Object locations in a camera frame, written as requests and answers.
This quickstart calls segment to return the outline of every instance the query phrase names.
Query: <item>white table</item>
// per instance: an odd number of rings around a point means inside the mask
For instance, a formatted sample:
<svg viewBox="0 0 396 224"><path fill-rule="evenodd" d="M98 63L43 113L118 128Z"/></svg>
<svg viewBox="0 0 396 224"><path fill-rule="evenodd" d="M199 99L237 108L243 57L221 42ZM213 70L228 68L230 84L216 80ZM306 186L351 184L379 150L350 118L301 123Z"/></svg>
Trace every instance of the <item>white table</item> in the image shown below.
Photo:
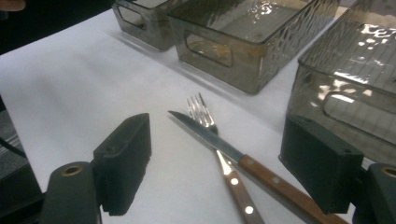
<svg viewBox="0 0 396 224"><path fill-rule="evenodd" d="M126 118L149 113L152 156L129 212L110 223L242 223L214 152L171 119L200 92L220 136L304 190L279 154L297 57L250 96L121 32L112 11L0 56L0 94L40 188L92 152ZM267 223L303 223L249 179ZM342 217L350 221L352 210Z"/></svg>

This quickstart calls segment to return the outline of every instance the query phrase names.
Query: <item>embossed pattern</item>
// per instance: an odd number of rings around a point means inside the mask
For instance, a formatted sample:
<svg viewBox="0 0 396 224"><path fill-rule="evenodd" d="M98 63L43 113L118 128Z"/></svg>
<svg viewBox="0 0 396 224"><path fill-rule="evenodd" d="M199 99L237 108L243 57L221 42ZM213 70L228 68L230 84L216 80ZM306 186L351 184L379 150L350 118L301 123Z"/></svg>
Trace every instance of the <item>embossed pattern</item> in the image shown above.
<svg viewBox="0 0 396 224"><path fill-rule="evenodd" d="M332 20L338 4L191 0L173 10L169 20L181 61L256 94Z"/></svg>

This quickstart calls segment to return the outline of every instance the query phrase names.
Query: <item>plastic storage bin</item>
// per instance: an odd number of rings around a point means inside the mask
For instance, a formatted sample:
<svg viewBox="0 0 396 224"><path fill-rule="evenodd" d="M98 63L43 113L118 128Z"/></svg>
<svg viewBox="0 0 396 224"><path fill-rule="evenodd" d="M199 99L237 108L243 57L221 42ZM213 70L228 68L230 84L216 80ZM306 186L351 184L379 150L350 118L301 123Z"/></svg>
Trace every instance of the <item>plastic storage bin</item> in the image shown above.
<svg viewBox="0 0 396 224"><path fill-rule="evenodd" d="M358 1L302 55L288 113L396 165L395 1Z"/></svg>
<svg viewBox="0 0 396 224"><path fill-rule="evenodd" d="M328 22L338 0L190 0L169 13L181 61L258 93Z"/></svg>
<svg viewBox="0 0 396 224"><path fill-rule="evenodd" d="M174 45L167 13L187 0L115 0L111 5L123 32L159 50Z"/></svg>

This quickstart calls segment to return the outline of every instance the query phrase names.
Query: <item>knife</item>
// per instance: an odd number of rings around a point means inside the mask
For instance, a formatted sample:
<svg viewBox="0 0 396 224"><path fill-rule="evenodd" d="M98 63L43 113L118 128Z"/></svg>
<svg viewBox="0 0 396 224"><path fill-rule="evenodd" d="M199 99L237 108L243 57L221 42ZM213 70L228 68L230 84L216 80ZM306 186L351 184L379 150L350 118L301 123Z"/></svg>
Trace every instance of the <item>knife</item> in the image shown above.
<svg viewBox="0 0 396 224"><path fill-rule="evenodd" d="M252 175L256 180L265 187L275 192L281 198L294 205L300 212L311 217L318 223L346 223L337 215L324 215L318 205L306 194L299 191L293 185L276 175L274 172L255 161L247 154L243 154L235 147L231 146L214 133L207 130L197 121L190 117L169 111L179 121L193 131L198 137L207 142L214 149L219 150L223 155L227 156L231 161L237 163L243 170Z"/></svg>

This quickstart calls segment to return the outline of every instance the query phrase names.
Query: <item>fork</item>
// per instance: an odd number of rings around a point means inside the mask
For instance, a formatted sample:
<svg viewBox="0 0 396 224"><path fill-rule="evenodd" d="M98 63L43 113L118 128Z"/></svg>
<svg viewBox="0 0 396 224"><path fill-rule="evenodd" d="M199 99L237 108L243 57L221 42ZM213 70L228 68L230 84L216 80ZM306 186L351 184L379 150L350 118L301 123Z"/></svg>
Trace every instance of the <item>fork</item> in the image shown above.
<svg viewBox="0 0 396 224"><path fill-rule="evenodd" d="M211 132L219 134L217 125L210 115L201 93L198 93L198 96L195 95L187 99L187 105L192 119L198 121ZM239 212L245 223L264 223L239 174L235 171L232 164L224 159L220 151L216 150L216 153L219 157L226 184L238 205Z"/></svg>

